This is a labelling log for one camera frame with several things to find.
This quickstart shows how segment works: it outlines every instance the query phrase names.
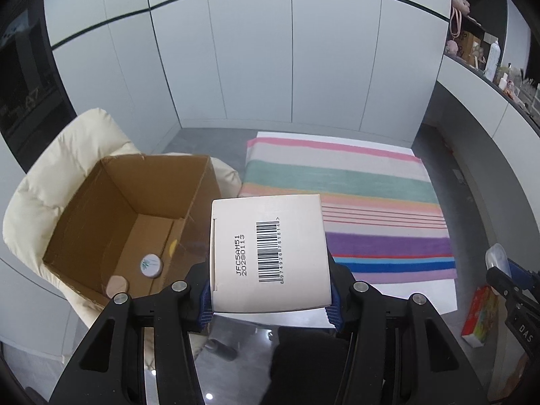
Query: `plastic bottle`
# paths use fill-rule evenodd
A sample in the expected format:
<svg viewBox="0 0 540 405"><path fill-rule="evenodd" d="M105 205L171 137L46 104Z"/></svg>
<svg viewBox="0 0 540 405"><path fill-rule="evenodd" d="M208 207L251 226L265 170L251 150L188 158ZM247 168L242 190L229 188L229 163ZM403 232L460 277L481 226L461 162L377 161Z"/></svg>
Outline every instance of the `plastic bottle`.
<svg viewBox="0 0 540 405"><path fill-rule="evenodd" d="M521 86L521 72L522 69L519 69L516 66L510 67L508 70L508 82L512 81L514 85L519 88Z"/></svg>
<svg viewBox="0 0 540 405"><path fill-rule="evenodd" d="M504 73L501 81L499 82L499 88L504 91L508 83L508 73Z"/></svg>
<svg viewBox="0 0 540 405"><path fill-rule="evenodd" d="M489 48L488 62L485 64L484 76L493 82L497 65L499 64L499 56L501 56L501 48L499 42L495 41Z"/></svg>

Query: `round container lid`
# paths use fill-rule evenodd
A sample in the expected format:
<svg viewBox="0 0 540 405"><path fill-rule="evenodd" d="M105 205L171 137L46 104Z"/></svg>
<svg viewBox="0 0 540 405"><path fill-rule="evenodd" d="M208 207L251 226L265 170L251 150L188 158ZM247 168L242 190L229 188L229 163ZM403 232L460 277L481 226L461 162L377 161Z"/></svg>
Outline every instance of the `round container lid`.
<svg viewBox="0 0 540 405"><path fill-rule="evenodd" d="M161 274L162 268L163 264L161 263L160 258L156 256L156 254L147 254L140 261L140 271L146 277L157 277Z"/></svg>

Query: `colorful box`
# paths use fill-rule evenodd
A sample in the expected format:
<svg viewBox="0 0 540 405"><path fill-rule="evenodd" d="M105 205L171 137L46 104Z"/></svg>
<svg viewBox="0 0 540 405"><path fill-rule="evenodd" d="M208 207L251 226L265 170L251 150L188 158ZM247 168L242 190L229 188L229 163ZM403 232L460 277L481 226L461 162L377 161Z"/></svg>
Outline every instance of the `colorful box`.
<svg viewBox="0 0 540 405"><path fill-rule="evenodd" d="M489 286L476 290L461 337L471 347L482 347L497 315L497 296Z"/></svg>

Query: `small round container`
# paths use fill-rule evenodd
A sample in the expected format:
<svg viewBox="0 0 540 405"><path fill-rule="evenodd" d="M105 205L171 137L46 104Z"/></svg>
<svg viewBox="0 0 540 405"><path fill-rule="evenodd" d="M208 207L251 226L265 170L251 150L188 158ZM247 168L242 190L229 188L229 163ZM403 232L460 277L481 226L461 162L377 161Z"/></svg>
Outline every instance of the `small round container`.
<svg viewBox="0 0 540 405"><path fill-rule="evenodd" d="M156 278L161 274L163 263L156 254L147 254L140 261L140 271L149 278Z"/></svg>
<svg viewBox="0 0 540 405"><path fill-rule="evenodd" d="M107 294L107 297L111 299L120 292L128 292L128 288L129 283L125 277L122 277L121 275L112 275L107 283L105 293Z"/></svg>

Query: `cream puffy chair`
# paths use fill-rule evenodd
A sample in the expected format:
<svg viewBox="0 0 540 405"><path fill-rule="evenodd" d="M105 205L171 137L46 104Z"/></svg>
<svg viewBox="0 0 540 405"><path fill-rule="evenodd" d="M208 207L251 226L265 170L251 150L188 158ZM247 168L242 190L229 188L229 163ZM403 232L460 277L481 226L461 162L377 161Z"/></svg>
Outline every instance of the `cream puffy chair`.
<svg viewBox="0 0 540 405"><path fill-rule="evenodd" d="M79 186L96 162L109 155L140 153L100 108L90 109L73 120L41 154L10 200L3 223L4 242L26 266L58 288L87 327L102 307L61 282L43 264L52 233ZM169 154L189 157L189 154ZM212 158L222 197L236 197L241 181L238 172ZM190 335L193 354L206 337ZM145 365L154 368L153 337L145 337Z"/></svg>

